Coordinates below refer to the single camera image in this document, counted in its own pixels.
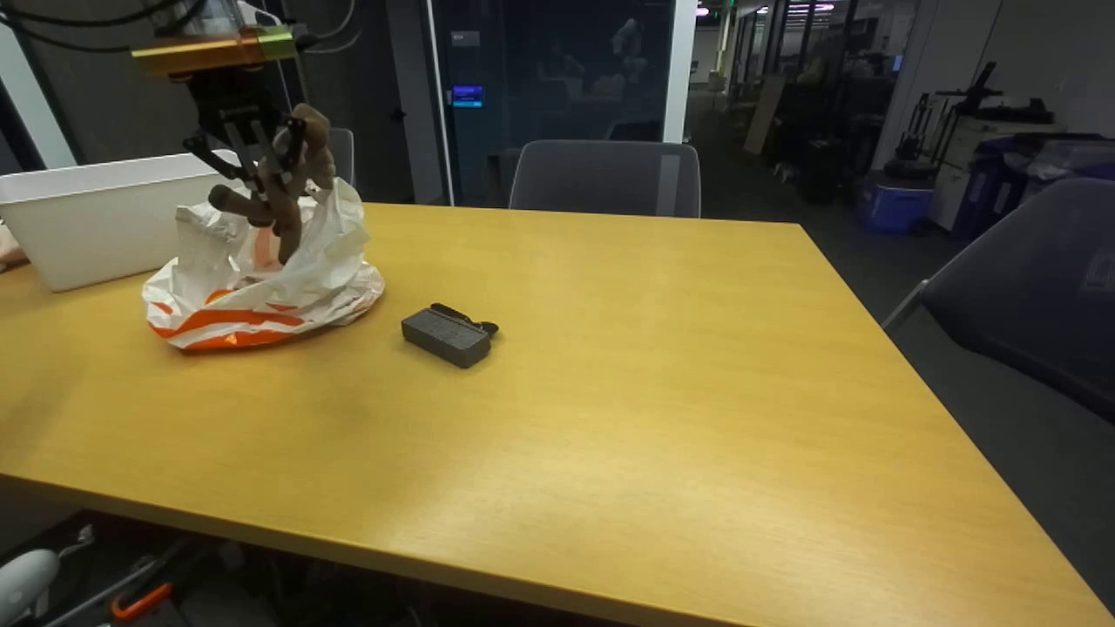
gray chair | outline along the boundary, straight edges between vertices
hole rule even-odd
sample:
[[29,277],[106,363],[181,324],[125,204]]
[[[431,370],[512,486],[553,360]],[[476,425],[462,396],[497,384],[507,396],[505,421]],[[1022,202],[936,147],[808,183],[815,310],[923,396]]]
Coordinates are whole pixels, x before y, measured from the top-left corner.
[[1115,425],[1115,183],[1077,178],[1028,197],[923,277],[884,327],[912,305]]
[[507,204],[700,216],[700,156],[676,142],[535,138],[518,153]]

wall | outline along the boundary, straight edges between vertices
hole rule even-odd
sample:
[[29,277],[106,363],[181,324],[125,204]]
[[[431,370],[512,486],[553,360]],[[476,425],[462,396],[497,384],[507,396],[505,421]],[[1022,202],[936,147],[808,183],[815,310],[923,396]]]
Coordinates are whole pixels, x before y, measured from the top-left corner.
[[970,87],[979,73],[982,46],[998,24],[1001,5],[1013,0],[921,0],[906,65],[881,126],[873,168],[884,168],[903,138],[909,113],[926,92]]
[[982,59],[993,87],[1044,96],[1066,128],[1115,137],[1115,5],[1006,0]]
[[912,19],[915,19],[915,0],[887,0],[879,19],[881,21],[879,21],[873,49],[884,55],[903,55]]

floor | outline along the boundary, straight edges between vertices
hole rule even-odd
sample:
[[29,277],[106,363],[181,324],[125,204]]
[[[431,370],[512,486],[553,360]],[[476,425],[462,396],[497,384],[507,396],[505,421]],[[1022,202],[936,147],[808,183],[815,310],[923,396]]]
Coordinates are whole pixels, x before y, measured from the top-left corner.
[[[714,219],[800,223],[879,319],[915,277],[963,250],[936,229],[921,238],[869,232],[851,202],[805,204],[771,168],[739,151],[742,132],[712,96],[692,106],[692,142],[706,169],[705,214]],[[952,346],[923,312],[898,324],[892,337],[1115,614],[1115,425]]]
[[[787,219],[800,223],[851,290],[873,316],[884,316],[906,290],[963,250],[944,232],[879,238],[857,226],[845,204],[805,204],[761,161],[742,156],[739,128],[725,121],[714,102],[696,102],[696,151],[705,156],[705,189],[712,219]],[[1016,498],[1035,511],[1044,532],[1080,568],[1092,587],[1115,608],[1115,430],[1058,392],[952,346],[934,319],[912,312],[894,346],[952,409],[957,425],[988,457]],[[36,504],[32,493],[10,493],[0,484],[0,549],[29,531],[66,514],[66,504]],[[128,554],[101,554],[87,574],[107,582],[107,572],[128,565]],[[435,591],[413,584],[329,572],[329,587],[351,601],[376,599],[383,614],[363,620],[329,616],[325,625],[585,625],[563,614],[490,601],[476,597]],[[217,578],[187,601],[190,625],[205,627],[268,627],[279,625],[239,582]],[[179,627],[167,614],[145,627]]]

cable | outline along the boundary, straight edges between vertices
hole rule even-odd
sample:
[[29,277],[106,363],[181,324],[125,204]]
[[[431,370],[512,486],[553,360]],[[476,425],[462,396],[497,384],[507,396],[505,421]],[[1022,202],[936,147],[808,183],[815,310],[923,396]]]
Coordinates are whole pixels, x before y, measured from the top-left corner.
[[160,5],[151,5],[151,7],[143,7],[135,13],[115,13],[115,19],[93,19],[93,21],[72,21],[72,19],[57,19],[57,13],[29,13],[29,12],[17,12],[15,0],[6,0],[5,12],[10,19],[57,24],[57,27],[115,27],[115,24],[133,24],[133,21],[143,21],[151,13],[169,12],[175,5],[179,0],[160,0]]
[[344,21],[337,27],[331,27],[331,32],[317,36],[317,42],[337,37],[341,32],[349,32],[351,19],[356,19],[356,7],[360,7],[360,0],[349,0]]
[[268,19],[272,24],[284,24],[279,13],[272,13],[266,7],[255,7],[255,5],[248,5],[248,7],[255,12],[255,19]]
[[158,36],[181,36],[181,27],[205,12],[205,0],[195,0],[179,21],[152,27]]
[[331,46],[331,49],[305,49],[311,55],[341,55],[341,51],[349,51],[351,46],[360,46],[360,37],[363,37],[363,27],[351,36],[351,37],[344,37],[341,46]]
[[329,32],[329,36],[315,36],[315,46],[311,46],[305,51],[311,51],[311,55],[341,55],[341,51],[349,51],[351,46],[360,46],[366,24],[360,24],[360,32],[351,32],[344,42],[317,49],[320,42],[329,42],[329,37],[341,36],[344,27],[351,27],[351,13],[356,13],[356,12],[344,13],[344,24],[341,24],[341,27],[333,27],[333,32]]
[[87,51],[87,55],[125,55],[125,51],[133,51],[128,46],[77,46],[77,42],[47,37],[43,32],[15,24],[6,13],[0,13],[0,24],[6,24],[10,32],[17,32],[24,37],[36,37],[36,42],[46,42],[46,46],[57,46],[57,49],[70,49],[70,51]]

glass wall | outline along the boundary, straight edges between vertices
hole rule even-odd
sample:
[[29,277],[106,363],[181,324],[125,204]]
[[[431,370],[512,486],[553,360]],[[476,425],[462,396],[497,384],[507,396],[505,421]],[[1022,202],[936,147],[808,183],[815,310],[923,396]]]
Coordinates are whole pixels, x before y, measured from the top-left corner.
[[871,169],[915,0],[722,0],[719,7],[722,55],[700,93],[719,109],[696,106],[706,113],[700,126],[722,128],[696,138],[712,169],[706,196],[852,197]]
[[658,138],[671,0],[435,0],[457,202],[505,204],[528,138]]

